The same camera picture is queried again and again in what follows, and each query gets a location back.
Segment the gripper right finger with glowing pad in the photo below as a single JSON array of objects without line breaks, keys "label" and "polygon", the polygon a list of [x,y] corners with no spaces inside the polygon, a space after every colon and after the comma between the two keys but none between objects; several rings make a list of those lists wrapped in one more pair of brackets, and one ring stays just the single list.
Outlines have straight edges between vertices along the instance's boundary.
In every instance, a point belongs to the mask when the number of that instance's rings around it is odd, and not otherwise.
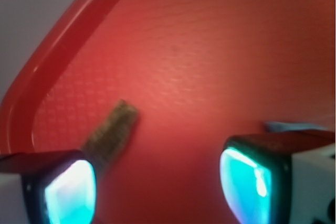
[{"label": "gripper right finger with glowing pad", "polygon": [[335,134],[233,135],[219,173],[239,223],[335,223]]}]

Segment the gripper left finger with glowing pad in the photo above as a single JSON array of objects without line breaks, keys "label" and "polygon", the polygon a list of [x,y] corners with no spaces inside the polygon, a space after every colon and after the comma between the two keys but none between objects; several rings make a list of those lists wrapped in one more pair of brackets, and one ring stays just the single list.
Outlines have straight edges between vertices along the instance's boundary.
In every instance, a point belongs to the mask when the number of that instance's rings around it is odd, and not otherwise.
[{"label": "gripper left finger with glowing pad", "polygon": [[92,223],[93,165],[79,150],[1,155],[1,223]]}]

